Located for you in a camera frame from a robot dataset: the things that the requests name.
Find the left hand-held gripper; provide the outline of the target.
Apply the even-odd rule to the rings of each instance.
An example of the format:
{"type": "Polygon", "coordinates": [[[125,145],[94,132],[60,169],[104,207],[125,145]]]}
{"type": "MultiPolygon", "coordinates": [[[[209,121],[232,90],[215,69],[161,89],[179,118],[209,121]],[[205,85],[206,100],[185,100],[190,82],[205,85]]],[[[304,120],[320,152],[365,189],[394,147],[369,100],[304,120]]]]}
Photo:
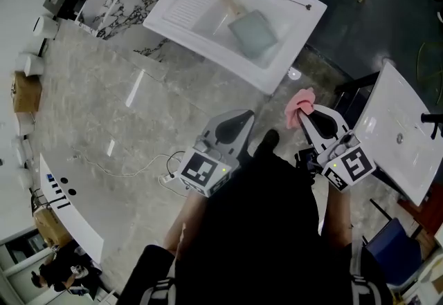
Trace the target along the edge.
{"type": "Polygon", "coordinates": [[[202,136],[183,155],[177,170],[180,181],[211,197],[239,168],[236,157],[247,146],[254,122],[255,114],[250,109],[236,109],[211,118],[202,136]],[[216,145],[222,145],[228,153],[224,154],[216,145]]]}

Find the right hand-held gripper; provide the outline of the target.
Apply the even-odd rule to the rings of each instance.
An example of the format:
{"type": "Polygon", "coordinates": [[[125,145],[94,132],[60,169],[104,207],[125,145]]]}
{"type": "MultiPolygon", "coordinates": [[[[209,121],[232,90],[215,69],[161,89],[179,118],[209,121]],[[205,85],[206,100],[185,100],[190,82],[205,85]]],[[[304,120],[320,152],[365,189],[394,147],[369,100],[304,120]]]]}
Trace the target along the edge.
{"type": "Polygon", "coordinates": [[[316,161],[321,166],[321,174],[339,192],[362,181],[376,169],[363,143],[353,131],[347,132],[349,127],[338,111],[315,104],[314,112],[310,115],[300,112],[298,118],[308,143],[319,154],[316,161]]]}

